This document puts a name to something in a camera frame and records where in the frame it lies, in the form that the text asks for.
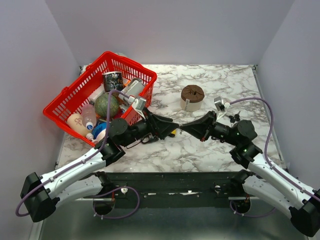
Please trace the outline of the yellow Opel padlock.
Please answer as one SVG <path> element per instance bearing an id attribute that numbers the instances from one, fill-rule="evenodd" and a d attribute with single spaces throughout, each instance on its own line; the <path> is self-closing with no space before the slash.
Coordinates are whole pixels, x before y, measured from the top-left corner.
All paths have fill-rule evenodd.
<path id="1" fill-rule="evenodd" d="M 174 138 L 176 136 L 177 130 L 173 130 L 168 136 Z"/>

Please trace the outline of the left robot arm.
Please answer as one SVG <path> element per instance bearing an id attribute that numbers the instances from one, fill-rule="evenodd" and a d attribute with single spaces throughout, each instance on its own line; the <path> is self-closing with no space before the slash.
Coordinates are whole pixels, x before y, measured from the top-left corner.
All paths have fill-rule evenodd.
<path id="1" fill-rule="evenodd" d="M 63 190 L 80 179 L 105 168 L 125 155 L 123 147 L 127 147 L 145 137 L 165 139 L 172 131 L 179 127 L 171 118 L 142 110 L 142 119 L 129 125 L 123 118 L 116 118 L 107 125 L 105 138 L 98 142 L 85 155 L 55 171 L 39 176 L 30 173 L 24 180 L 20 192 L 21 202 L 27 209 L 34 223 L 40 222 L 54 213 L 58 196 Z"/>

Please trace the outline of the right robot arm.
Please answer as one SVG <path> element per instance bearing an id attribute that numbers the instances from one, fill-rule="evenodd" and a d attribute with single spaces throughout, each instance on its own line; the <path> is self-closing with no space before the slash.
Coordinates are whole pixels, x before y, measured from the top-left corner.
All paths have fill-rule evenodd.
<path id="1" fill-rule="evenodd" d="M 253 143 L 257 133 L 251 121 L 241 120 L 230 127 L 217 122 L 216 113 L 209 111 L 202 118 L 181 125 L 180 129 L 202 142 L 212 138 L 233 146 L 232 159 L 244 167 L 241 178 L 230 183 L 234 195 L 248 193 L 267 202 L 285 214 L 305 236 L 314 237 L 319 231 L 320 192 L 265 156 Z"/>

